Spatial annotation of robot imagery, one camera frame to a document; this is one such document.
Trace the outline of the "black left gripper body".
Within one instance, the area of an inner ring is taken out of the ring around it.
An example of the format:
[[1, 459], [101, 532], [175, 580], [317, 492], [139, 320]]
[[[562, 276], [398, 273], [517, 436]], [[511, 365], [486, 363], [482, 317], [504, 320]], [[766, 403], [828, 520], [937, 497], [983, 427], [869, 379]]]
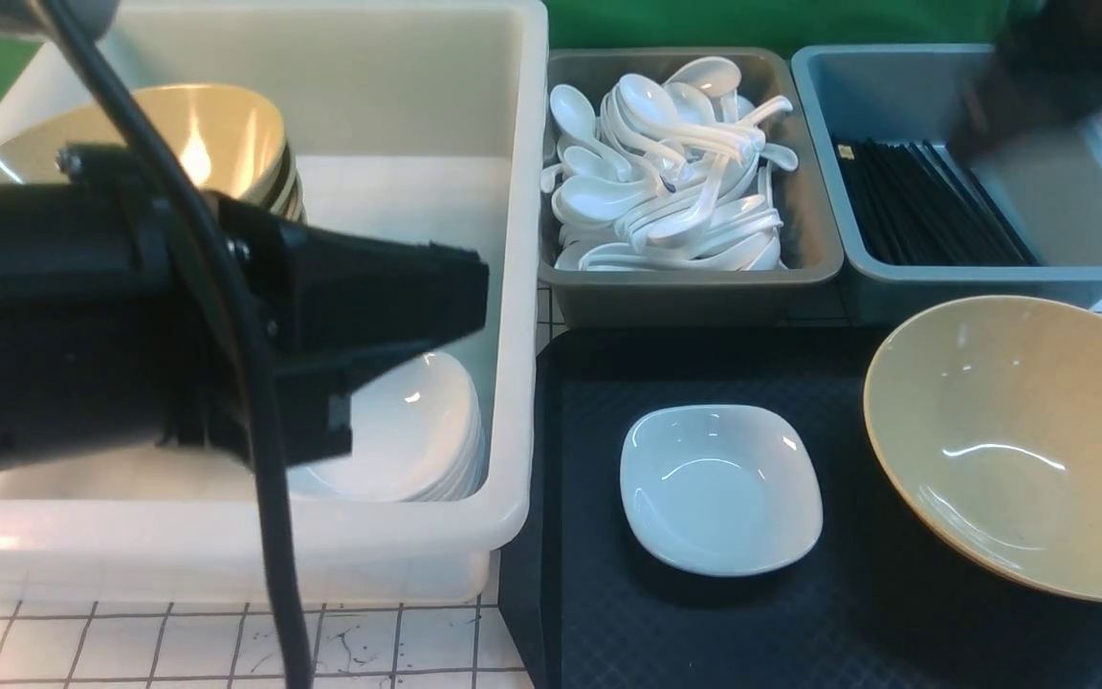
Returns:
[[122, 146], [67, 144], [57, 165], [165, 239], [195, 356], [166, 444], [249, 469], [348, 454], [355, 392], [485, 325], [490, 271], [477, 252], [323, 230], [219, 192], [190, 226]]

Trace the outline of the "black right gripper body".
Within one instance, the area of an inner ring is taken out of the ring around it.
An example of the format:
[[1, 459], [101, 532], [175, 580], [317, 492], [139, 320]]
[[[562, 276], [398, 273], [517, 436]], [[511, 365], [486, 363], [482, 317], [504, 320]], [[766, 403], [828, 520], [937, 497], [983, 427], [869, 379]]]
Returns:
[[960, 105], [946, 147], [959, 163], [1029, 134], [1074, 129], [1102, 114], [1102, 1], [1048, 1], [998, 35]]

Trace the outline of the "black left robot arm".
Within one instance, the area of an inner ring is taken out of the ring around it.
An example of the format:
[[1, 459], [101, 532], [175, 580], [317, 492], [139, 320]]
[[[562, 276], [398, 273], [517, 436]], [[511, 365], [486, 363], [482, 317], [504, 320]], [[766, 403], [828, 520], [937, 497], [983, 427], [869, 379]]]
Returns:
[[288, 217], [276, 105], [233, 84], [136, 103], [203, 192], [237, 286], [94, 104], [0, 144], [0, 471], [145, 442], [250, 470], [348, 453], [352, 396], [480, 331], [489, 267]]

